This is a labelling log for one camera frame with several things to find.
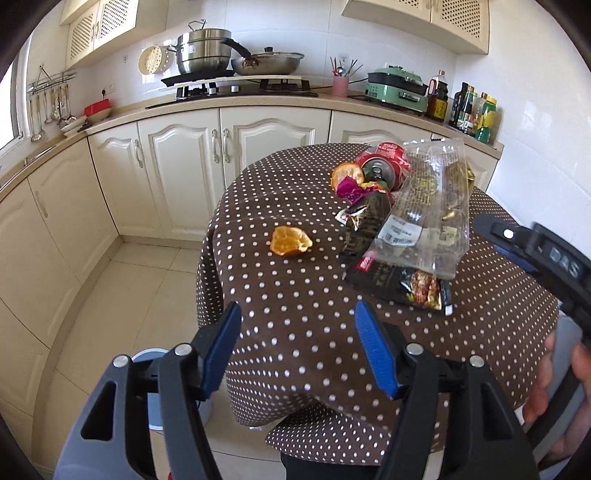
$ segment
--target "pan handle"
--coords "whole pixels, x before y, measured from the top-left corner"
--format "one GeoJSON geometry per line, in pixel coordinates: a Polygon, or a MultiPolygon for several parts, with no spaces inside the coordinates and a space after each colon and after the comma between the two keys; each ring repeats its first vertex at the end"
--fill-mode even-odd
{"type": "Polygon", "coordinates": [[[220,43],[227,45],[230,48],[233,48],[238,52],[238,54],[244,57],[246,60],[252,59],[252,53],[242,45],[240,45],[237,41],[232,40],[231,38],[223,38],[220,40],[220,43]]]}

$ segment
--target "condiment bottle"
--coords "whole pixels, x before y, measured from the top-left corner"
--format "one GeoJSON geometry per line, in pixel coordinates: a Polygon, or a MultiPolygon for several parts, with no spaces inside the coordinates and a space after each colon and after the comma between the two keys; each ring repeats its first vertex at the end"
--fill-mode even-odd
{"type": "Polygon", "coordinates": [[[491,142],[492,127],[495,125],[496,99],[488,97],[482,108],[482,115],[476,127],[476,139],[482,143],[491,142]]]}
{"type": "Polygon", "coordinates": [[[472,104],[474,102],[474,87],[473,86],[468,86],[468,91],[466,92],[466,94],[464,95],[464,99],[462,101],[462,104],[459,105],[458,110],[459,110],[459,115],[457,117],[457,122],[455,127],[457,129],[462,130],[462,126],[464,124],[464,120],[466,120],[466,115],[471,115],[472,114],[472,104]]]}
{"type": "Polygon", "coordinates": [[[438,122],[443,122],[447,113],[448,100],[447,80],[445,71],[439,70],[429,82],[427,116],[438,122]]]}
{"type": "Polygon", "coordinates": [[[452,106],[452,117],[449,119],[449,124],[452,127],[457,126],[457,119],[460,115],[460,104],[463,102],[466,92],[468,91],[469,85],[466,82],[462,82],[462,89],[457,92],[453,98],[452,106]]]}
{"type": "Polygon", "coordinates": [[[486,103],[487,97],[488,94],[482,92],[482,94],[476,100],[474,100],[474,105],[472,106],[472,115],[474,115],[474,133],[476,133],[476,127],[480,121],[480,117],[482,116],[482,108],[486,103]]]}

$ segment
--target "blue gripper pad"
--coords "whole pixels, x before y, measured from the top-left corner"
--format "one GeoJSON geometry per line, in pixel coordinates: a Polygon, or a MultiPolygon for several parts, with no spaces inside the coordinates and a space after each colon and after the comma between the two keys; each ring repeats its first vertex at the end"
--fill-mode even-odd
{"type": "Polygon", "coordinates": [[[384,339],[387,333],[375,318],[371,306],[364,301],[355,306],[355,327],[378,387],[387,396],[394,397],[400,387],[396,379],[396,360],[384,339]]]}
{"type": "Polygon", "coordinates": [[[208,325],[199,330],[199,332],[210,327],[217,330],[209,349],[205,352],[203,358],[203,372],[201,381],[201,391],[209,398],[213,392],[220,388],[222,378],[228,361],[232,356],[232,350],[240,335],[242,326],[242,310],[238,303],[232,302],[222,317],[214,325],[208,325]]]}

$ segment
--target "hanging utensil rack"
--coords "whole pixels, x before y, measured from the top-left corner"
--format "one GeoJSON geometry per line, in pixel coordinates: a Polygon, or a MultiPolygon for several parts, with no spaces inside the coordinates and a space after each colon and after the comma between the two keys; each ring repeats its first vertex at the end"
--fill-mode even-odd
{"type": "Polygon", "coordinates": [[[75,69],[65,70],[54,75],[48,75],[45,71],[45,68],[43,68],[43,65],[39,65],[39,75],[37,77],[37,81],[27,85],[27,93],[29,95],[35,95],[36,93],[40,93],[57,85],[61,85],[74,78],[76,78],[75,69]],[[45,78],[43,79],[41,78],[42,73],[45,74],[45,78]]]}

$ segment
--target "gas stove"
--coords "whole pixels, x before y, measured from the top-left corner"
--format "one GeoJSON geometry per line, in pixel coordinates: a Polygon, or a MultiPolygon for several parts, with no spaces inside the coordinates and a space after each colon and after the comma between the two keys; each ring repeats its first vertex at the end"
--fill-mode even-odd
{"type": "Polygon", "coordinates": [[[234,76],[234,72],[216,72],[215,77],[195,78],[194,74],[178,75],[162,80],[166,87],[160,92],[176,89],[176,98],[170,102],[151,105],[155,108],[172,103],[188,102],[204,98],[221,98],[246,95],[285,95],[318,97],[310,89],[310,82],[297,75],[234,76]]]}

